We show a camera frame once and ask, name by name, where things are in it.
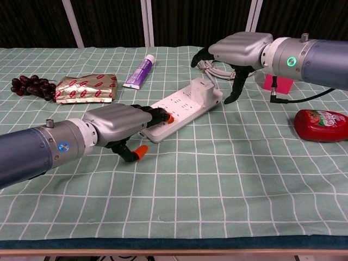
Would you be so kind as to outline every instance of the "white power strip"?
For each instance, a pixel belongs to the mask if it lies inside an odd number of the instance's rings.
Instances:
[[[163,108],[174,117],[173,123],[160,123],[143,129],[140,135],[159,143],[222,101],[222,92],[202,78],[151,105]]]

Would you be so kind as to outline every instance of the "toothpaste cap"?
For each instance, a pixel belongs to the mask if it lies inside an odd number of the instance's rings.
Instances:
[[[152,65],[154,64],[155,57],[152,54],[148,54],[147,56],[145,56],[145,59],[150,60]]]

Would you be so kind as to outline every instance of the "orange fingertip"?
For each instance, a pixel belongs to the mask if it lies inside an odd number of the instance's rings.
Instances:
[[[139,148],[137,148],[134,153],[138,155],[139,159],[141,159],[147,152],[148,146],[147,145],[142,145]]]
[[[168,113],[168,114],[169,114],[169,119],[166,122],[173,123],[174,122],[174,117],[172,116],[171,113]]]

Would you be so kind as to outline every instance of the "green checkered tablecloth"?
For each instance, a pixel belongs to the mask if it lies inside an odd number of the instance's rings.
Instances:
[[[190,67],[198,47],[0,49],[0,134],[81,118],[106,104],[57,105],[10,92],[12,78],[115,73],[120,85],[145,54],[156,64],[141,90],[117,91],[124,104],[151,105],[205,77]],[[225,70],[228,65],[218,64]],[[232,238],[348,235],[348,142],[298,139],[292,119],[302,108],[348,114],[347,92],[300,104],[271,104],[264,73],[247,79],[239,100],[220,104],[137,163],[111,150],[91,155],[0,191],[0,240],[56,238]],[[218,80],[226,98],[233,82]],[[322,86],[295,82],[291,99]]]

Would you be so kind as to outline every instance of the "red bottle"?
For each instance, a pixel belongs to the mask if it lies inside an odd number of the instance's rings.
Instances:
[[[294,120],[303,140],[337,142],[348,139],[348,117],[333,111],[300,110]]]

